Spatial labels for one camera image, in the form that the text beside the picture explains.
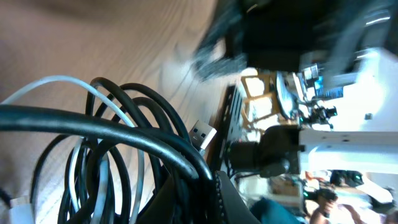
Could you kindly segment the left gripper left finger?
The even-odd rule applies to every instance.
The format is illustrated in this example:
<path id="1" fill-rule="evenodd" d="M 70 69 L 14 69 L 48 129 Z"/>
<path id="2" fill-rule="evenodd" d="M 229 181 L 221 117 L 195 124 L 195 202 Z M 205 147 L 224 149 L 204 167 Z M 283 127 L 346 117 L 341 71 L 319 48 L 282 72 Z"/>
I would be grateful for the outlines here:
<path id="1" fill-rule="evenodd" d="M 177 224 L 187 221 L 187 183 L 169 177 L 137 218 L 138 224 Z"/>

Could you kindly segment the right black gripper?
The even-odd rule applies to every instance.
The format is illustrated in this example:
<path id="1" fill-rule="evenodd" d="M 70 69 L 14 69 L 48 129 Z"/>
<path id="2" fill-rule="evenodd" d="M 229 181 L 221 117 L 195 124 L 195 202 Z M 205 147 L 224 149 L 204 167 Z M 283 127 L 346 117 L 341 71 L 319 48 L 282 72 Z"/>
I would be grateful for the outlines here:
<path id="1" fill-rule="evenodd" d="M 195 52 L 202 79 L 248 67 L 298 72 L 318 63 L 325 75 L 350 70 L 355 52 L 397 50 L 396 1 L 218 1 Z"/>

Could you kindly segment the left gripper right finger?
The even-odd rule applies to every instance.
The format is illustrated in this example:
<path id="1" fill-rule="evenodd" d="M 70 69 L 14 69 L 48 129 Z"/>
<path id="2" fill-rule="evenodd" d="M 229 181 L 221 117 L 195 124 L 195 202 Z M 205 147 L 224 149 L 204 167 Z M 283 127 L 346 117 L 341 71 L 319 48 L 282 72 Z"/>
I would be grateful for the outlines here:
<path id="1" fill-rule="evenodd" d="M 249 211 L 226 172 L 214 173 L 213 223 L 260 224 Z"/>

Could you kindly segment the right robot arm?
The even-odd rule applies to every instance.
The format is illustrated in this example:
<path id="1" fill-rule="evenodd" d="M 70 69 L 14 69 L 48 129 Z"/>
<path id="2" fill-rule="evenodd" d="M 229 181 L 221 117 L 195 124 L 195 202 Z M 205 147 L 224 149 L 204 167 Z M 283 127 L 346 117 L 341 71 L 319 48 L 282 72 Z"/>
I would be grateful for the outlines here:
<path id="1" fill-rule="evenodd" d="M 338 116 L 299 132 L 301 169 L 397 173 L 396 1 L 217 1 L 196 56 L 205 80 L 316 67 L 315 99 Z"/>

